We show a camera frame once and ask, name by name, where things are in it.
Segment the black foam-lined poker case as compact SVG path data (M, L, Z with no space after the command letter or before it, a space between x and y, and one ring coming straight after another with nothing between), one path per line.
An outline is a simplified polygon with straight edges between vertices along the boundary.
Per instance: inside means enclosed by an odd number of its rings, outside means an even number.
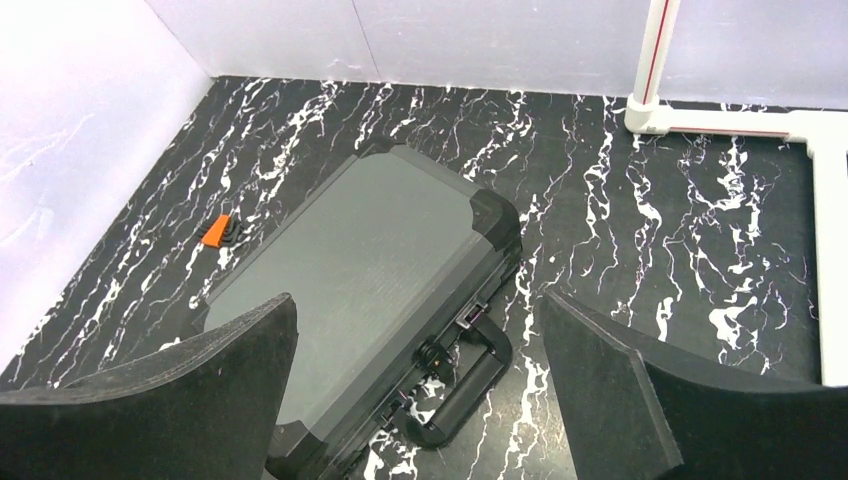
M372 435L448 444L512 361L489 300L512 203L402 144L352 155L203 300L198 332L287 292L299 338L263 475L339 479Z

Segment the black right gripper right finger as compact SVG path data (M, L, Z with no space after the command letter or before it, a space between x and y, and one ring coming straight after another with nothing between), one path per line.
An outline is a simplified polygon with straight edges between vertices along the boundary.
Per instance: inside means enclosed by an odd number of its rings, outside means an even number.
M843 479L847 391L661 342L568 295L539 301L582 479Z

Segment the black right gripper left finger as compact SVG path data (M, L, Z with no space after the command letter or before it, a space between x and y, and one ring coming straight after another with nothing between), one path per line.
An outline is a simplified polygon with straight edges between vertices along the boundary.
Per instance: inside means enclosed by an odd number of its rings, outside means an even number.
M1 396L5 479L258 479L298 339L279 294L58 388Z

